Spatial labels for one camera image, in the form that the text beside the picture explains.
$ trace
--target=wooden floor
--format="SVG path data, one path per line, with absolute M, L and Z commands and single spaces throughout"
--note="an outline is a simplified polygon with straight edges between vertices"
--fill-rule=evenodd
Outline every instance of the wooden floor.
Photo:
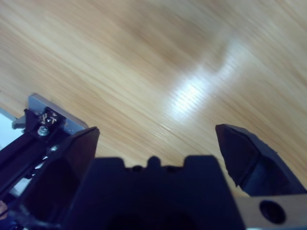
M 127 166 L 223 165 L 214 126 L 245 127 L 307 186 L 306 0 L 0 0 L 0 91 L 98 126 Z

